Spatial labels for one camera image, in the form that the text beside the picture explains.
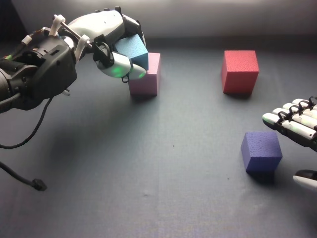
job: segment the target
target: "gray wall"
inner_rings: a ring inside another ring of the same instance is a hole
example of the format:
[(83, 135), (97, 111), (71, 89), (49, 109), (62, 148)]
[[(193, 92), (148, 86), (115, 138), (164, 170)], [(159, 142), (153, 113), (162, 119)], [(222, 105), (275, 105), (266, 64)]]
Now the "gray wall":
[(317, 33), (317, 0), (12, 0), (28, 32), (104, 7), (122, 7), (146, 37)]

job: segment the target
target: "cable connector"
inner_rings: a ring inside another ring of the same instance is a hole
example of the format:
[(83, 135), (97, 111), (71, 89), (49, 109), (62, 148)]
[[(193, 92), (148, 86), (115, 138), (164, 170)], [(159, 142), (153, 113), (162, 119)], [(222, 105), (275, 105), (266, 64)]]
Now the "cable connector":
[(32, 180), (32, 187), (34, 189), (36, 189), (37, 191), (45, 191), (48, 187), (46, 186), (46, 184), (38, 178), (35, 178)]

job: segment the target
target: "table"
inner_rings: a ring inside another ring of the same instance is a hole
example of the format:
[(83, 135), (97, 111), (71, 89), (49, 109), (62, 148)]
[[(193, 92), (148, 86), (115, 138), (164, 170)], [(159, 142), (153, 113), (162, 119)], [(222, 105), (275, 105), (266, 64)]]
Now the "table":
[[(263, 181), (245, 173), (240, 151), (246, 131), (269, 131), (264, 113), (317, 95), (315, 39), (148, 40), (162, 75), (148, 100), (132, 100), (127, 84), (85, 56), (71, 96), (53, 99), (36, 136), (0, 150), (2, 162), (49, 187), (0, 173), (0, 237), (316, 237), (317, 196), (292, 181), (317, 170), (316, 153), (279, 134), (283, 159)], [(257, 52), (248, 99), (222, 93), (225, 49)], [(2, 114), (0, 143), (26, 138), (44, 104)]]

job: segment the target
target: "block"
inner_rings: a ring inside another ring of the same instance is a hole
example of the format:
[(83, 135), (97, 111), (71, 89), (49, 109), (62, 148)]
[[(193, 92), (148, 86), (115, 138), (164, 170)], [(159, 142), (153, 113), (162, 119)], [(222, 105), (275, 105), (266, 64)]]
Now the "block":
[(226, 94), (252, 94), (259, 74), (255, 51), (225, 51), (221, 70)]
[(130, 94), (140, 96), (156, 96), (159, 91), (159, 82), (160, 54), (149, 53), (149, 70), (143, 78), (130, 80)]
[(127, 56), (132, 63), (149, 70), (148, 50), (139, 35), (123, 38), (114, 44), (118, 53)]
[(282, 159), (275, 132), (247, 132), (241, 145), (246, 172), (273, 172)]

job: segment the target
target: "light blue cube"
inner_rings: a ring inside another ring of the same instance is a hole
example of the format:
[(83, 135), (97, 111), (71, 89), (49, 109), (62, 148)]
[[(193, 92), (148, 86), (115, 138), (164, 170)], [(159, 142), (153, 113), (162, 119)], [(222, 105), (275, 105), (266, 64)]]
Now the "light blue cube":
[(123, 38), (114, 44), (118, 53), (127, 56), (132, 63), (149, 70), (149, 52), (139, 35)]

